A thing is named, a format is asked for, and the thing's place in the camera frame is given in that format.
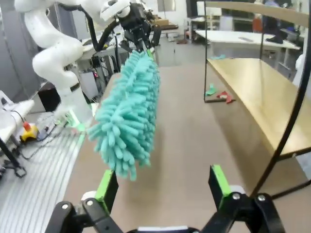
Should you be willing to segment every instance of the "black metal table leg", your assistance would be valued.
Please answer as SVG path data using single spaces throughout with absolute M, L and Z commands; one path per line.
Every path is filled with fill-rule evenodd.
M 300 190 L 300 189 L 303 189 L 303 188 L 309 186 L 310 184 L 311 184 L 311 180 L 309 180 L 309 181 L 307 181 L 307 182 L 304 182 L 304 183 L 302 183 L 302 184 L 300 184 L 300 185 L 297 185 L 297 186 L 295 186 L 295 187 L 293 187 L 293 188 L 287 189 L 287 190 L 285 190 L 285 191 L 283 191 L 283 192 L 274 194 L 274 195 L 271 196 L 271 198 L 272 198 L 273 200 L 278 199 L 278 198 L 281 198 L 281 197 L 283 197 L 283 196 L 285 196 L 285 195 L 287 195 L 287 194 L 290 194 L 290 193 L 293 193 L 293 192 L 298 191 L 298 190 Z

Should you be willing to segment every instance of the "yellow object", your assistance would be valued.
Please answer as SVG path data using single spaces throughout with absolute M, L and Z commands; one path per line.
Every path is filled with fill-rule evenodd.
M 30 127 L 31 128 L 29 131 L 24 130 L 23 134 L 20 136 L 20 140 L 22 142 L 25 142 L 29 138 L 30 139 L 36 139 L 37 138 L 37 135 L 39 132 L 37 126 L 31 125 Z

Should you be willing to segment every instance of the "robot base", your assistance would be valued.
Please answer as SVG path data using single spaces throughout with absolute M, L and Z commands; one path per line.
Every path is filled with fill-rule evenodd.
M 55 110 L 55 116 L 60 119 L 67 114 L 71 114 L 73 119 L 79 124 L 88 125 L 93 118 L 92 109 L 84 98 L 81 87 L 66 94 L 59 93 L 61 103 Z

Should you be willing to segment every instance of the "green gripper pad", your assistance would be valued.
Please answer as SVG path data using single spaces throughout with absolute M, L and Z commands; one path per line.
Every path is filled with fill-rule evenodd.
M 231 193 L 230 186 L 220 165 L 210 166 L 208 185 L 212 192 L 216 208 L 219 209 L 223 199 Z
M 103 204 L 106 213 L 111 213 L 118 188 L 116 173 L 106 170 L 95 195 L 95 199 Z

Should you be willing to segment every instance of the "white robotic arm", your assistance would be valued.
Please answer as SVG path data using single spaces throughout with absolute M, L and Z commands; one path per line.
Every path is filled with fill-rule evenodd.
M 33 67 L 37 75 L 56 87 L 61 104 L 55 114 L 59 116 L 70 112 L 84 123 L 92 118 L 91 109 L 86 103 L 77 76 L 71 71 L 64 70 L 64 67 L 74 63 L 83 55 L 83 46 L 79 40 L 62 34 L 49 21 L 45 12 L 55 2 L 56 0 L 15 0 L 15 8 L 25 13 L 25 24 L 30 35 L 40 47 L 45 48 L 34 57 Z M 68 7 L 79 7 L 98 24 L 118 16 L 124 30 L 131 31 L 129 38 L 134 41 L 138 51 L 142 51 L 142 41 L 146 48 L 152 46 L 148 38 L 151 31 L 150 25 L 143 13 L 143 7 L 139 4 L 130 4 L 130 0 L 58 0 L 57 2 Z

